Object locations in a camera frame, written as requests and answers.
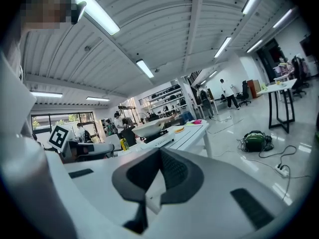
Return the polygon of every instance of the white floor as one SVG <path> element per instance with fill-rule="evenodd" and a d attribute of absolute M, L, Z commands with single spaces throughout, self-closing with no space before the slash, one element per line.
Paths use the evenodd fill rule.
<path fill-rule="evenodd" d="M 287 134 L 281 127 L 268 129 L 269 122 L 269 101 L 268 95 L 261 96 L 251 100 L 248 106 L 243 105 L 238 111 L 234 107 L 231 110 L 222 110 L 214 120 L 209 120 L 208 129 L 209 139 L 213 148 L 215 159 L 230 163 L 255 179 L 271 188 L 278 197 L 283 198 L 288 178 L 278 175 L 272 167 L 280 163 L 280 155 L 269 158 L 260 158 L 257 152 L 246 153 L 238 149 L 239 142 L 245 134 L 252 130 L 260 130 L 266 135 L 271 135 L 272 143 L 275 146 L 273 150 L 262 152 L 261 156 L 282 152 L 286 146 L 293 145 L 297 148 L 294 155 L 283 157 L 283 164 L 288 165 L 291 169 L 292 177 L 312 176 L 317 171 L 318 143 L 314 134 L 316 131 L 316 118 L 319 111 L 319 80 L 310 81 L 310 88 L 304 89 L 306 95 L 303 98 L 294 97 L 294 108 L 296 121 L 290 124 L 290 133 Z M 279 117 L 285 120 L 284 103 L 279 103 Z M 275 102 L 273 98 L 273 118 L 276 117 Z M 206 156 L 206 150 L 203 149 L 204 143 L 200 142 L 194 146 L 190 152 Z M 294 151 L 289 147 L 285 153 Z M 308 186 L 311 184 L 312 177 L 291 178 L 287 195 L 284 199 L 287 205 L 290 205 L 298 197 L 305 194 Z"/>

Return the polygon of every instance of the storage shelf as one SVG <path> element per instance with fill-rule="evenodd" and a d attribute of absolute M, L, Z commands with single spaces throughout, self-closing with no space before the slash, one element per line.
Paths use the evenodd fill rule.
<path fill-rule="evenodd" d="M 150 102 L 150 103 L 151 103 L 151 102 L 154 102 L 154 101 L 156 101 L 156 100 L 158 100 L 158 99 L 167 97 L 167 96 L 169 96 L 169 95 L 171 95 L 171 94 L 174 94 L 174 93 L 177 93 L 177 92 L 179 92 L 179 91 L 181 91 L 181 88 L 179 88 L 179 89 L 177 89 L 177 90 L 172 90 L 172 91 L 170 91 L 170 92 L 167 92 L 167 93 L 164 94 L 164 95 L 160 95 L 160 96 L 157 96 L 157 97 L 155 97 L 155 98 L 153 98 L 153 99 L 150 99 L 149 102 Z"/>
<path fill-rule="evenodd" d="M 179 98 L 176 98 L 176 99 L 173 99 L 173 100 L 170 100 L 170 101 L 168 101 L 168 102 L 166 102 L 166 103 L 163 103 L 163 104 L 161 104 L 161 105 L 155 105 L 155 107 L 151 107 L 151 109 L 155 109 L 155 108 L 157 108 L 157 107 L 161 107 L 161 106 L 164 106 L 164 105 L 166 105 L 166 104 L 169 104 L 169 103 L 171 103 L 171 102 L 174 102 L 174 101 L 176 101 L 176 100 L 178 100 L 178 99 L 181 99 L 181 98 L 183 98 L 184 96 L 181 96 L 181 97 L 179 97 Z"/>

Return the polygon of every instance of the man in black pants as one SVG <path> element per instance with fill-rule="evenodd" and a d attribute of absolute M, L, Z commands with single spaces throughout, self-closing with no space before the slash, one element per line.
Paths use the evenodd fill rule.
<path fill-rule="evenodd" d="M 231 107 L 231 101 L 233 101 L 235 107 L 239 110 L 239 106 L 237 104 L 237 100 L 234 97 L 234 92 L 230 88 L 229 84 L 224 82 L 223 79 L 220 79 L 220 82 L 221 82 L 221 89 L 223 90 L 224 95 L 227 98 L 228 108 Z"/>

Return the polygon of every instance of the ceiling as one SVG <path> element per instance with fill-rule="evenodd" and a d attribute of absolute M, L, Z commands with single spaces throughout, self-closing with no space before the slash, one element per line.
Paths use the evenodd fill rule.
<path fill-rule="evenodd" d="M 157 85 L 227 59 L 215 53 L 227 36 L 229 49 L 246 50 L 289 8 L 289 0 L 96 0 L 120 27 L 113 36 L 89 15 L 74 26 L 30 32 L 21 43 L 29 89 L 59 92 L 38 105 L 94 105 L 86 97 L 110 98 L 109 106 Z M 135 64 L 143 59 L 149 79 Z"/>

